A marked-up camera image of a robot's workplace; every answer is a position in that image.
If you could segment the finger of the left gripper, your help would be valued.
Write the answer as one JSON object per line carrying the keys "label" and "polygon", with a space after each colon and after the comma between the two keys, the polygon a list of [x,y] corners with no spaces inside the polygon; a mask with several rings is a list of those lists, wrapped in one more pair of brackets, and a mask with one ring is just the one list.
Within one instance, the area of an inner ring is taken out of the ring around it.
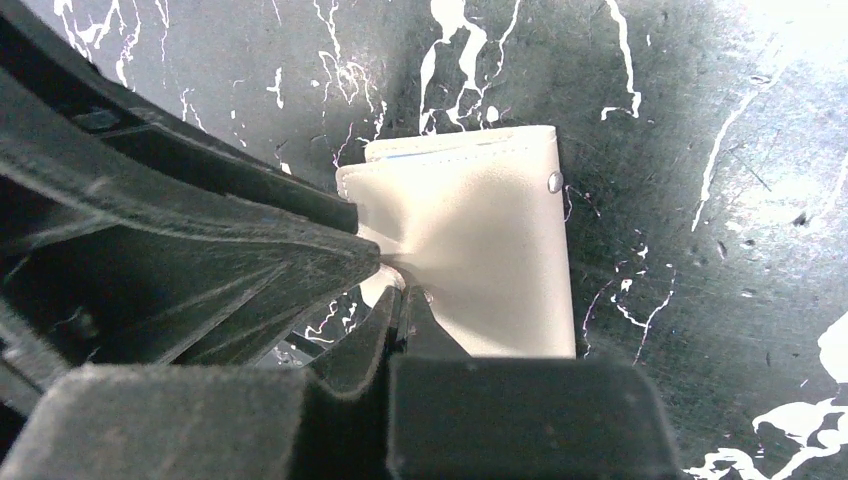
{"label": "finger of the left gripper", "polygon": [[90,365],[244,365],[377,246],[152,169],[1,77],[1,394]]}
{"label": "finger of the left gripper", "polygon": [[106,79],[21,1],[1,4],[1,67],[54,114],[153,170],[343,232],[357,230],[355,205],[272,168]]}

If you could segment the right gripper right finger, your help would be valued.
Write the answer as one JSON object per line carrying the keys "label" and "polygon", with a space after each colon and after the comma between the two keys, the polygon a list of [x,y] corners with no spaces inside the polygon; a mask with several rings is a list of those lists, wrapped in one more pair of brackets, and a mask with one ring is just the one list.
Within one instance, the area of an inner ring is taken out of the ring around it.
{"label": "right gripper right finger", "polygon": [[678,479],[658,394],[637,369],[570,359],[474,358],[407,291],[389,360],[394,479]]}

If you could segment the silver metal card holder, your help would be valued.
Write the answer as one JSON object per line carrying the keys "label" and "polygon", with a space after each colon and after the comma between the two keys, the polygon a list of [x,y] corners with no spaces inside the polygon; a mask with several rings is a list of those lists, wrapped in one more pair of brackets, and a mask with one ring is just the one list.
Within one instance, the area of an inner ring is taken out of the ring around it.
{"label": "silver metal card holder", "polygon": [[430,295],[436,321],[466,352],[575,357],[554,127],[377,140],[335,178],[360,237]]}

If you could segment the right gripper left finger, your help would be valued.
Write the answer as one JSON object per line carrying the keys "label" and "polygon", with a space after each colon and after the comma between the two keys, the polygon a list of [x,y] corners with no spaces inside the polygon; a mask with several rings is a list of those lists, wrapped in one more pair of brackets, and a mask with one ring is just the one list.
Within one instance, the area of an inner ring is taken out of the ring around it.
{"label": "right gripper left finger", "polygon": [[388,287],[299,369],[87,365],[40,399],[5,479],[383,479]]}

